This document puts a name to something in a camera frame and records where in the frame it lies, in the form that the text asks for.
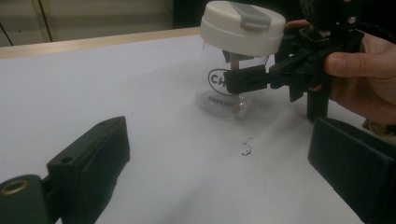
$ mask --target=white lid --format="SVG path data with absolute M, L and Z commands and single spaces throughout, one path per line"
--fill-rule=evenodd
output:
M 283 16 L 263 7 L 213 1 L 206 5 L 201 37 L 232 53 L 271 55 L 279 48 L 285 22 Z

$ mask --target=black clamp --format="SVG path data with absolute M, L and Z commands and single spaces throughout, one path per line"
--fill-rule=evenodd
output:
M 2 183 L 0 223 L 94 223 L 129 159 L 125 118 L 105 120 L 53 158 L 43 180 L 22 175 Z

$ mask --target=brass insert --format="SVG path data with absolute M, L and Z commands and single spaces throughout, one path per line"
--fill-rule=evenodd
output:
M 23 189 L 26 189 L 27 186 L 29 186 L 28 180 L 16 180 L 5 185 L 0 192 L 1 194 L 4 195 L 10 195 L 10 194 L 18 193 Z

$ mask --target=metal bolt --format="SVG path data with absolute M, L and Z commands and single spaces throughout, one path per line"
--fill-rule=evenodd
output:
M 349 17 L 346 21 L 347 21 L 349 24 L 353 24 L 353 23 L 356 22 L 356 17 Z

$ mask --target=black mechanical part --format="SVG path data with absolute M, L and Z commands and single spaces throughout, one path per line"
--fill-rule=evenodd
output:
M 2 183 L 0 223 L 94 223 L 129 159 L 125 118 L 105 120 L 53 158 L 43 180 L 23 175 Z
M 396 223 L 396 146 L 317 118 L 308 159 L 364 223 Z
M 336 51 L 357 52 L 363 33 L 356 30 L 334 29 L 332 35 L 313 35 L 311 27 L 285 29 L 276 64 L 269 73 L 258 67 L 249 67 L 224 73 L 227 91 L 240 94 L 247 91 L 289 86 L 290 101 L 307 92 L 307 117 L 326 117 L 330 95 L 330 77 L 323 68 L 325 58 Z M 321 85 L 320 91 L 309 89 Z

